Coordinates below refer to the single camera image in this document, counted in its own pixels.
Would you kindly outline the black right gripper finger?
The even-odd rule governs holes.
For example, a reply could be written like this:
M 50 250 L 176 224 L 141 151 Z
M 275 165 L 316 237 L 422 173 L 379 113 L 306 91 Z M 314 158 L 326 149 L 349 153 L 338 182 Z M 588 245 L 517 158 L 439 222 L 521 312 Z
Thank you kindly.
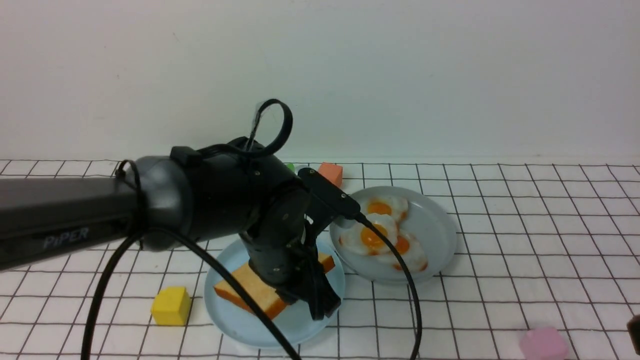
M 640 315 L 633 316 L 626 324 L 634 352 L 640 355 Z

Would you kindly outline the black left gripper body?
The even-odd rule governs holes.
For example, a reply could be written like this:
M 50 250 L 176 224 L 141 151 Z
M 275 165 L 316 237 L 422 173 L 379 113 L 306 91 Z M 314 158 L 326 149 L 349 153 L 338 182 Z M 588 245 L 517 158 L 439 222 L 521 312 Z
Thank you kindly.
M 310 244 L 306 244 L 310 225 L 304 219 L 293 228 L 272 228 L 266 234 L 257 235 L 249 231 L 240 233 L 240 239 L 249 255 L 250 269 L 268 287 L 274 289 L 277 296 L 277 285 L 303 280 L 306 261 L 311 260 L 312 254 L 318 253 Z

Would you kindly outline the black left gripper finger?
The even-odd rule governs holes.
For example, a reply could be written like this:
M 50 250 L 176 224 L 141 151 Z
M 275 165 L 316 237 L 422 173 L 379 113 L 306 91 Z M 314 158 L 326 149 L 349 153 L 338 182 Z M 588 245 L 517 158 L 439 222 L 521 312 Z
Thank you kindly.
M 313 321 L 331 317 L 341 305 L 341 299 L 326 276 L 335 266 L 334 260 L 307 260 L 304 265 L 302 292 Z
M 276 294 L 286 305 L 294 305 L 297 301 L 308 302 L 313 296 L 313 284 L 310 280 L 291 280 L 278 284 Z

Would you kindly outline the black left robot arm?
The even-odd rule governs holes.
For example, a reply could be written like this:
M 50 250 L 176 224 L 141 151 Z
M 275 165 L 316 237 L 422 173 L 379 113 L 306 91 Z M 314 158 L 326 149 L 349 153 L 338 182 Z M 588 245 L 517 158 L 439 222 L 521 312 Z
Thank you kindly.
M 144 232 L 142 248 L 180 246 L 172 232 L 199 242 L 238 234 L 249 266 L 288 304 L 304 301 L 311 317 L 341 304 L 320 265 L 306 221 L 309 188 L 274 155 L 210 158 L 187 146 L 146 156 L 114 177 L 9 178 L 1 181 L 3 271 L 69 255 Z

